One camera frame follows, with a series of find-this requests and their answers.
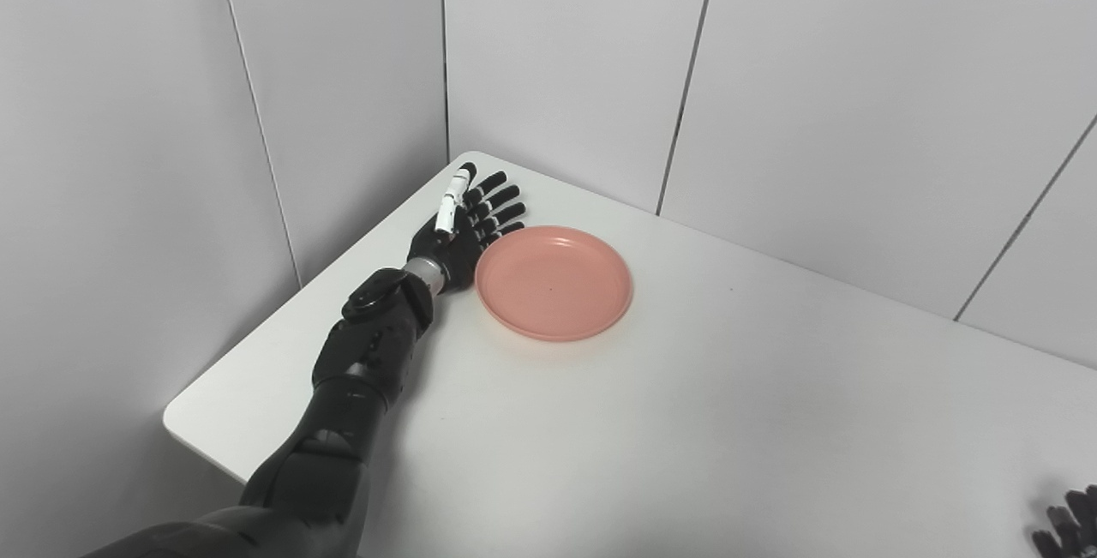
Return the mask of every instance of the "white table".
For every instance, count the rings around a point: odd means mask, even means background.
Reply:
[[[409,558],[1024,557],[1097,481],[1097,372],[489,156],[529,225],[606,239],[620,323],[548,344],[439,300],[374,457],[361,554]],[[201,375],[169,432],[246,479],[294,428],[339,308],[404,264],[440,172]]]

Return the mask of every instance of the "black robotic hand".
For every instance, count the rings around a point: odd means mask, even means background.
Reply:
[[[1037,531],[1032,533],[1037,551],[1041,558],[1097,558],[1097,486],[1066,492],[1066,504],[1070,509],[1048,508],[1060,542],[1048,531]]]
[[[426,258],[439,265],[445,276],[442,293],[470,287],[487,246],[523,227],[522,223],[510,223],[525,212],[524,204],[511,203],[518,198],[518,186],[509,184],[498,190],[507,182],[505,172],[498,171],[464,191],[475,175],[476,167],[464,163],[453,176],[439,214],[411,238],[408,261]]]

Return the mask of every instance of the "robotic hand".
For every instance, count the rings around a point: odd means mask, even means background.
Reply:
[[[1048,519],[1061,543],[1048,531],[1032,533],[1041,558],[1097,558],[1097,486],[1066,492],[1066,506],[1049,506]]]
[[[408,267],[428,284],[441,285],[434,293],[467,288],[473,282],[480,254],[502,235],[521,229],[522,223],[509,223],[524,214],[518,198],[518,186],[498,186],[507,182],[504,171],[484,179],[478,186],[465,191],[476,175],[476,167],[465,163],[453,175],[450,190],[433,218],[416,232],[408,252]]]
[[[412,238],[403,270],[380,270],[350,295],[313,367],[297,428],[248,480],[237,506],[161,524],[84,558],[352,558],[365,522],[370,455],[404,390],[417,340],[440,293],[467,288],[480,254],[520,229],[517,186],[499,171],[468,190],[453,176],[442,206]]]

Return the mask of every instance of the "black finger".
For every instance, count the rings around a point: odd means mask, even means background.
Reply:
[[[518,194],[521,191],[518,190],[517,184],[510,184],[510,186],[502,187],[502,190],[495,192],[495,194],[488,195],[484,200],[484,203],[490,204],[491,210],[498,209],[499,206],[509,203],[513,198],[518,198]]]
[[[1048,519],[1051,520],[1051,527],[1055,528],[1055,533],[1059,534],[1059,539],[1063,544],[1063,554],[1081,556],[1081,527],[1071,516],[1071,512],[1065,506],[1049,506]]]
[[[518,198],[518,194],[521,191],[518,190],[517,184],[511,184],[510,186],[502,187],[502,190],[495,192],[495,194],[489,195],[489,197],[484,198],[484,201],[473,209],[473,217],[476,219],[483,219],[488,217],[491,210],[498,209],[499,206],[509,203],[513,198]]]
[[[514,230],[523,229],[523,227],[525,227],[523,223],[512,223],[512,225],[510,226],[502,226],[501,229],[498,229],[496,232],[487,235],[487,237],[485,237],[483,241],[480,241],[480,244],[486,249],[487,246],[490,246],[493,244],[493,242],[498,241],[499,238],[502,237],[502,235],[512,234],[514,232]]]
[[[521,230],[523,227],[525,227],[523,223],[512,223],[510,226],[502,226],[501,229],[499,229],[499,237],[502,237],[502,235],[506,234],[512,234],[514,230]]]
[[[495,187],[500,186],[500,184],[507,182],[507,172],[498,171],[494,175],[489,175],[488,179],[484,179],[478,186],[472,187],[472,190],[465,192],[465,204],[467,206],[476,206],[479,204],[480,200],[484,200],[485,195],[490,194]]]
[[[1037,531],[1032,533],[1032,545],[1039,551],[1040,558],[1063,558],[1063,553],[1059,550],[1055,537],[1048,531]]]
[[[521,214],[525,212],[525,204],[513,203],[507,206],[506,209],[494,212],[494,214],[488,215],[488,217],[480,219],[480,223],[476,225],[476,229],[482,234],[495,232],[497,227],[509,223],[510,219],[520,217]]]
[[[476,179],[476,163],[462,163],[461,169],[463,169],[463,171],[468,171],[468,182],[473,183],[473,180]]]
[[[1071,508],[1074,519],[1082,527],[1082,547],[1097,545],[1097,516],[1089,505],[1089,497],[1079,491],[1066,492],[1066,506]]]

